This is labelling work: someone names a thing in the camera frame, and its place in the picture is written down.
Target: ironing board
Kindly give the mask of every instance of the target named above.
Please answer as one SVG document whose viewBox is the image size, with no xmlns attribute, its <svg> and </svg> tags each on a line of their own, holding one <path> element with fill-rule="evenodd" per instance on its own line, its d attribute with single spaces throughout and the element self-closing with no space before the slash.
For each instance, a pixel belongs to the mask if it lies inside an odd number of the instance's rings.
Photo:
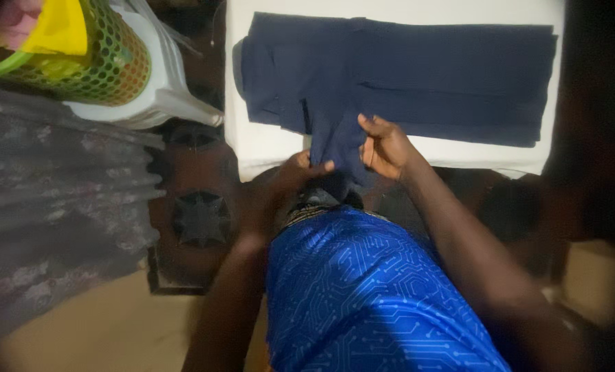
<svg viewBox="0 0 615 372">
<path fill-rule="evenodd" d="M 310 136 L 277 125 L 251 123 L 233 73 L 233 48 L 250 28 L 255 11 L 315 17 L 366 17 L 403 24 L 548 24 L 558 36 L 541 140 L 534 148 L 473 144 L 410 136 L 431 165 L 493 169 L 511 178 L 541 174 L 551 150 L 555 120 L 565 0 L 227 0 L 225 140 L 239 160 L 239 176 L 249 181 L 310 147 Z"/>
</svg>

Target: navy blue trousers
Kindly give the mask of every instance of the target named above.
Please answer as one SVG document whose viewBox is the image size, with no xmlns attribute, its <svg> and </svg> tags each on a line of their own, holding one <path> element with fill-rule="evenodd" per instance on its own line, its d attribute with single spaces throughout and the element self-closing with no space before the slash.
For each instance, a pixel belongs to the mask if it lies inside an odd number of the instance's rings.
<svg viewBox="0 0 615 372">
<path fill-rule="evenodd" d="M 533 147 L 555 55 L 552 26 L 415 26 L 255 13 L 241 49 L 251 121 L 312 135 L 311 159 L 364 183 L 377 114 L 407 134 Z"/>
</svg>

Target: navy blue fabric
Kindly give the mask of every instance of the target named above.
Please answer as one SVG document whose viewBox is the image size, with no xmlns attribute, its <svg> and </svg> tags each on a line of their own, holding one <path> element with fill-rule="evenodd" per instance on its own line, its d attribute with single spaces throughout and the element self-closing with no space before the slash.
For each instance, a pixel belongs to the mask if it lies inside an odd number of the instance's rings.
<svg viewBox="0 0 615 372">
<path fill-rule="evenodd" d="M 241 49 L 251 121 L 312 135 L 311 159 L 361 181 L 359 113 L 407 134 L 533 147 L 556 37 L 551 26 L 416 26 L 255 13 Z"/>
<path fill-rule="evenodd" d="M 274 371 L 509 371 L 428 241 L 351 207 L 269 247 Z"/>
</svg>

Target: blue shirt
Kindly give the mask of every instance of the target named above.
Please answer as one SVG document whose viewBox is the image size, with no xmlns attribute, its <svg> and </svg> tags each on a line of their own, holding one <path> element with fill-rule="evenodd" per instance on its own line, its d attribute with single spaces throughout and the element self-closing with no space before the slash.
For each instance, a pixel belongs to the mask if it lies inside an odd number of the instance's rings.
<svg viewBox="0 0 615 372">
<path fill-rule="evenodd" d="M 271 243 L 275 371 L 509 371 L 484 325 L 402 227 L 351 207 Z"/>
</svg>

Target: gray patterned fabric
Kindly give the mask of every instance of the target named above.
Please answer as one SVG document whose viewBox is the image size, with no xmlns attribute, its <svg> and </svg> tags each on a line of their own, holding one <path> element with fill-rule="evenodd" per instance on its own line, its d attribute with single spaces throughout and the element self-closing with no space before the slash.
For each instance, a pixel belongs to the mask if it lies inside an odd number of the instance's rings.
<svg viewBox="0 0 615 372">
<path fill-rule="evenodd" d="M 0 336 L 136 270 L 158 239 L 147 173 L 159 136 L 84 121 L 0 90 Z"/>
</svg>

